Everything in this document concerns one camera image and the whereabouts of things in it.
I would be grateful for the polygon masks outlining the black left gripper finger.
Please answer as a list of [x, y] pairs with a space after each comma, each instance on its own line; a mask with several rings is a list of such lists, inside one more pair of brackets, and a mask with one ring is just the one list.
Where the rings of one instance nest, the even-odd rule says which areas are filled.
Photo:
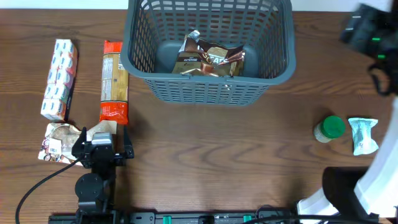
[[124, 152], [133, 152], [133, 146], [132, 142], [129, 138], [127, 126], [123, 127], [123, 146], [124, 146]]
[[81, 149], [81, 146], [86, 142], [86, 127], [83, 127], [78, 139], [74, 144], [74, 149]]

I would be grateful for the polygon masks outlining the green lid jar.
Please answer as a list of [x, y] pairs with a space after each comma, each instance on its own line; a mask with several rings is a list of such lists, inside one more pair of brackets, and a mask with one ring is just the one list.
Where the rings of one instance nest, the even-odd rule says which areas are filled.
[[313, 129], [315, 139], [322, 143], [328, 143], [340, 138], [345, 133], [344, 121], [338, 116], [328, 116], [320, 121]]

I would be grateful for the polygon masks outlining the gold coffee bag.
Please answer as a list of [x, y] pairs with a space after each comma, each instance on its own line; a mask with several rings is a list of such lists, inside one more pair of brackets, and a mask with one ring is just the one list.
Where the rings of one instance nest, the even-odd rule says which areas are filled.
[[243, 46], [225, 47], [200, 38], [198, 30], [185, 36], [178, 51], [173, 73], [210, 76], [235, 77], [244, 67], [245, 50]]

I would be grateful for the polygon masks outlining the teal wipes packet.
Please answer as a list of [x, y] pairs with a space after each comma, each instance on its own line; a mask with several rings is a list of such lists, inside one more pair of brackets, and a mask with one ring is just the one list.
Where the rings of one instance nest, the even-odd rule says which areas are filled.
[[371, 137], [371, 129], [377, 125], [377, 119], [349, 118], [349, 125], [353, 134], [353, 155], [372, 154], [379, 149], [376, 141]]

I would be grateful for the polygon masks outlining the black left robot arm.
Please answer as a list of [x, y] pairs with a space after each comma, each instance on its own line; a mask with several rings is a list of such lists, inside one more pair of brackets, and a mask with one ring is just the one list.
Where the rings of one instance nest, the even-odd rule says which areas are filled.
[[127, 128], [123, 129], [123, 152], [116, 152], [111, 133], [95, 133], [87, 140], [86, 129], [72, 147], [72, 155], [91, 172], [75, 184], [78, 197], [77, 223], [129, 223], [129, 217], [114, 209], [116, 168], [134, 158]]

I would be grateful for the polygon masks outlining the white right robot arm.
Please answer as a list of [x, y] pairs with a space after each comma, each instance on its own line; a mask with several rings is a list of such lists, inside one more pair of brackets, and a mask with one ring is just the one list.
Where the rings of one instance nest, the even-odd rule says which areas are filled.
[[[397, 95], [397, 1], [390, 11], [361, 4], [340, 41], [374, 60], [368, 74], [380, 96]], [[296, 223], [397, 223], [397, 100], [387, 133], [369, 167], [327, 167], [322, 187], [297, 204]]]

